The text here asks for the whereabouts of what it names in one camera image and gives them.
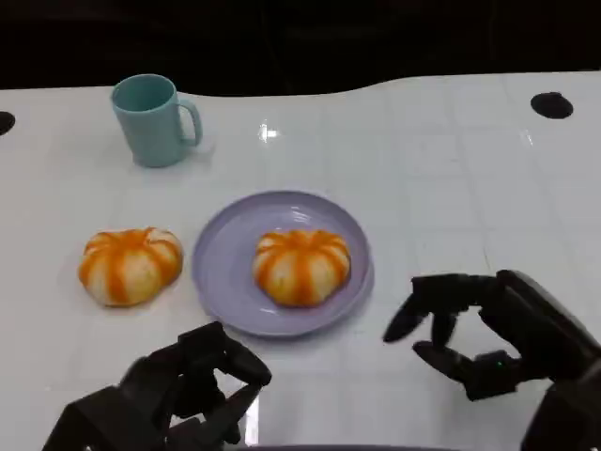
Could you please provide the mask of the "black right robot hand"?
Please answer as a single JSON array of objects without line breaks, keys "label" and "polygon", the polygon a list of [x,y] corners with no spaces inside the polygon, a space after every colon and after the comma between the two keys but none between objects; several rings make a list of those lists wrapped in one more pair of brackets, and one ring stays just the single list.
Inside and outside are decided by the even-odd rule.
[{"label": "black right robot hand", "polygon": [[[469,400],[510,394],[525,381],[573,381],[600,358],[600,344],[545,288],[524,272],[416,276],[383,340],[409,336],[427,318],[431,337],[413,344],[427,364],[462,384]],[[469,358],[449,342],[460,314],[475,307],[482,322],[519,353],[495,350]]]}]

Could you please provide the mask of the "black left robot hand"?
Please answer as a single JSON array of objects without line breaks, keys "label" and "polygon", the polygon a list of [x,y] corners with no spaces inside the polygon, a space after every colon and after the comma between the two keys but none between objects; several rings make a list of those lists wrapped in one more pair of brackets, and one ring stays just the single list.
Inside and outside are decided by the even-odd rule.
[{"label": "black left robot hand", "polygon": [[138,359],[119,384],[161,434],[165,450],[222,450],[271,381],[268,367],[214,321]]}]

